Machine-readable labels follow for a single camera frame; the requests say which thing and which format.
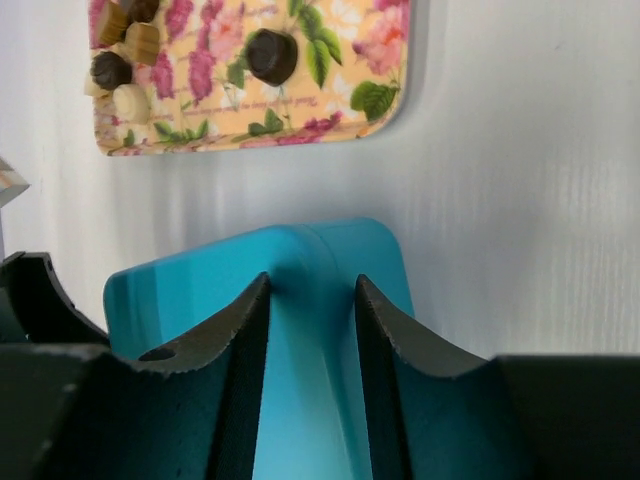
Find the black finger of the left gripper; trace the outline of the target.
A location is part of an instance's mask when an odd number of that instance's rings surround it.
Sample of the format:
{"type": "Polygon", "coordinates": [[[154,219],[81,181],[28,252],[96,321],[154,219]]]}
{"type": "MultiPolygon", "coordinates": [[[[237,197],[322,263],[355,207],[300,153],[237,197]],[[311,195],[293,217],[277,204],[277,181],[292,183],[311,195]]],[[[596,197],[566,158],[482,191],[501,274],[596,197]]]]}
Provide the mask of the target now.
{"type": "Polygon", "coordinates": [[[1,262],[1,341],[109,343],[66,294],[46,252],[16,252],[1,262]]]}

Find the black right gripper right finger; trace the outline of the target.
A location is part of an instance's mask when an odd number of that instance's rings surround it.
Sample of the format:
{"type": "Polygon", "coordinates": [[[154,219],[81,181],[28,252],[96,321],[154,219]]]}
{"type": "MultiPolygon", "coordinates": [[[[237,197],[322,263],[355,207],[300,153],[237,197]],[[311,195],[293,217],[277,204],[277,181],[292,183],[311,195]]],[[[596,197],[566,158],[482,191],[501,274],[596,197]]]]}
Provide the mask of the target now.
{"type": "Polygon", "coordinates": [[[377,479],[635,479],[635,356],[485,360],[397,308],[367,277],[355,322],[377,479]]]}

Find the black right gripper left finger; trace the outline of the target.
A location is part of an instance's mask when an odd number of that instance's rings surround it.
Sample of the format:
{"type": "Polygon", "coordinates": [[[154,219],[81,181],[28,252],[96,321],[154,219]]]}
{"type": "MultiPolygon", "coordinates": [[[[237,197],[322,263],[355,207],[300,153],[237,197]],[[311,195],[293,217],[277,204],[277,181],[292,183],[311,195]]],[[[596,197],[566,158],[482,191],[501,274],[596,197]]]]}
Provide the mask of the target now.
{"type": "Polygon", "coordinates": [[[2,477],[251,478],[270,299],[260,274],[136,360],[98,344],[3,345],[2,477]]]}

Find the teal tin lid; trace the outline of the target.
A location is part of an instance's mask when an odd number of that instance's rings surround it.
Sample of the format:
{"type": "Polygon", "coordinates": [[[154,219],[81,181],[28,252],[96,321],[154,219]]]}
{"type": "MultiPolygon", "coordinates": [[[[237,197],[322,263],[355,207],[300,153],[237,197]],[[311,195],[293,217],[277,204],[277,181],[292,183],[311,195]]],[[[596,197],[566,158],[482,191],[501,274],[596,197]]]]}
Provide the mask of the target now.
{"type": "Polygon", "coordinates": [[[364,478],[354,279],[319,227],[267,227],[113,274],[103,302],[116,350],[135,357],[178,337],[259,274],[271,300],[254,477],[364,478]]]}

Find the teal tin box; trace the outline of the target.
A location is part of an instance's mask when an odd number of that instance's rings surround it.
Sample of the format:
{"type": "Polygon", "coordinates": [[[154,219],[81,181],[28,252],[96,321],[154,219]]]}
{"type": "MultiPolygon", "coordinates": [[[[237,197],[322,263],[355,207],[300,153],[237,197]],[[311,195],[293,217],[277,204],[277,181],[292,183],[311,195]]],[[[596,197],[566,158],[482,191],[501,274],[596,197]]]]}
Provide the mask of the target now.
{"type": "Polygon", "coordinates": [[[414,316],[401,247],[383,223],[357,217],[304,223],[328,249],[340,280],[353,288],[359,275],[367,276],[403,313],[414,316]]]}

